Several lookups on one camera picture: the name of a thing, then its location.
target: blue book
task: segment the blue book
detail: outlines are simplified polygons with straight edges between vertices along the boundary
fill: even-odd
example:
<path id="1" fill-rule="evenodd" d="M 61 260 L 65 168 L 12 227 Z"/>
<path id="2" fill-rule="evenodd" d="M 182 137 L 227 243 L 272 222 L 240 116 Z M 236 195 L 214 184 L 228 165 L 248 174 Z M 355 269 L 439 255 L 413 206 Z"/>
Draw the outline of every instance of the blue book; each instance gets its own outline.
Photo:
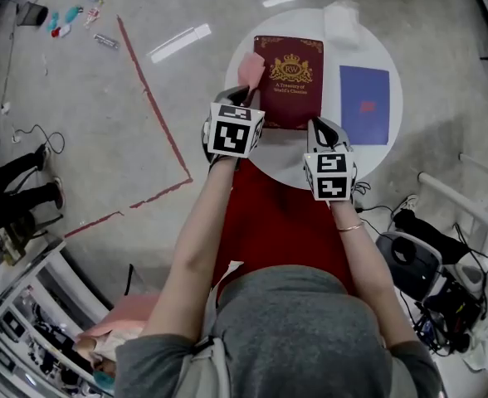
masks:
<path id="1" fill-rule="evenodd" d="M 342 128 L 351 144 L 388 144 L 390 74 L 357 66 L 340 67 Z"/>

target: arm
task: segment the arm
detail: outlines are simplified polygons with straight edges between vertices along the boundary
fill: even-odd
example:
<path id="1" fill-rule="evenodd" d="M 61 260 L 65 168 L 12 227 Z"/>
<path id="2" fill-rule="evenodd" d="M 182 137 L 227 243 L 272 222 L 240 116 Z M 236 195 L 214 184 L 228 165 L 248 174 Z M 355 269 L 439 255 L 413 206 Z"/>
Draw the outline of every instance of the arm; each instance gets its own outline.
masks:
<path id="1" fill-rule="evenodd" d="M 331 211 L 339 229 L 361 222 L 349 201 L 331 202 Z M 399 343 L 417 341 L 393 288 L 386 261 L 364 228 L 340 233 L 349 269 L 359 297 L 377 316 L 380 332 L 388 348 Z"/>
<path id="2" fill-rule="evenodd" d="M 91 352 L 95 350 L 96 340 L 92 337 L 83 337 L 75 344 L 76 352 L 84 357 L 91 365 L 95 362 Z"/>
<path id="3" fill-rule="evenodd" d="M 224 158 L 212 166 L 179 233 L 170 274 L 141 336 L 172 333 L 198 340 L 236 163 Z"/>

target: concrete floor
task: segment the concrete floor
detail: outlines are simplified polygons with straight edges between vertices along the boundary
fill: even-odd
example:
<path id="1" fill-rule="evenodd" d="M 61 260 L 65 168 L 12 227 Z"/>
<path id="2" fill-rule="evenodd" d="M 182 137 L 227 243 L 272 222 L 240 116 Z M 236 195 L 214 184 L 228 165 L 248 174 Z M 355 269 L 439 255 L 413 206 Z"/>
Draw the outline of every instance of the concrete floor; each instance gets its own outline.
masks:
<path id="1" fill-rule="evenodd" d="M 74 232 L 68 238 L 72 257 L 109 301 L 123 293 L 129 263 L 144 279 L 135 288 L 162 286 L 177 233 L 207 174 L 200 125 L 240 40 L 279 12 L 324 7 L 334 0 L 295 0 L 269 8 L 262 1 L 106 0 L 89 31 L 83 27 L 85 14 L 62 39 L 52 39 L 45 26 L 16 28 L 4 99 L 12 110 L 0 114 L 2 159 L 32 151 L 42 141 L 35 132 L 12 144 L 14 128 L 28 130 L 39 123 L 48 133 L 65 135 L 65 152 L 54 157 L 52 166 L 64 180 L 68 206 L 54 230 Z M 479 60 L 488 49 L 488 33 L 480 10 L 475 0 L 354 1 L 361 23 L 395 61 L 404 93 L 398 140 L 364 179 L 373 190 L 362 202 L 396 205 L 417 192 L 419 213 L 446 229 L 459 214 L 422 190 L 417 174 L 429 172 L 470 196 L 488 188 L 483 177 L 464 172 L 457 161 L 465 152 L 488 164 L 488 62 Z M 87 0 L 38 2 L 59 11 L 61 19 L 73 5 L 83 5 L 86 12 L 91 8 Z M 13 4 L 0 8 L 0 105 L 14 12 Z M 117 16 L 190 177 L 155 116 Z M 152 63 L 148 53 L 155 47 L 204 23 L 211 35 Z M 120 49 L 97 45 L 96 32 L 118 40 Z M 48 207 L 39 213 L 54 211 Z M 386 227 L 385 212 L 368 216 L 380 230 Z"/>

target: black pants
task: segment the black pants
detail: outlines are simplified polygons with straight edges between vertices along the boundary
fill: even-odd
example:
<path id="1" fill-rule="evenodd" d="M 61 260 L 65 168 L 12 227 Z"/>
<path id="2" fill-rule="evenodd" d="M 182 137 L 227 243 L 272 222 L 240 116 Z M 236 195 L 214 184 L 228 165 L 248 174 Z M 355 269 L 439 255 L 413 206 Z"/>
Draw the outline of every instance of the black pants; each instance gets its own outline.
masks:
<path id="1" fill-rule="evenodd" d="M 42 163 L 42 158 L 40 153 L 29 153 L 0 167 L 0 228 L 18 220 L 33 207 L 58 198 L 58 187 L 53 182 L 15 195 L 5 192 L 8 185 L 19 175 L 38 167 Z"/>

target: red book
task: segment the red book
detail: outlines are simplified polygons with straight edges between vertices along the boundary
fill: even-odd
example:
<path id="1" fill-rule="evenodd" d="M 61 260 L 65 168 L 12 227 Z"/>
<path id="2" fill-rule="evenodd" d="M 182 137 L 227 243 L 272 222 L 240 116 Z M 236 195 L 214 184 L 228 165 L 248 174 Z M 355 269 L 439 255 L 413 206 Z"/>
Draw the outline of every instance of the red book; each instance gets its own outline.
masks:
<path id="1" fill-rule="evenodd" d="M 265 59 L 259 84 L 264 126 L 307 129 L 321 116 L 324 43 L 289 36 L 256 36 L 254 52 Z"/>

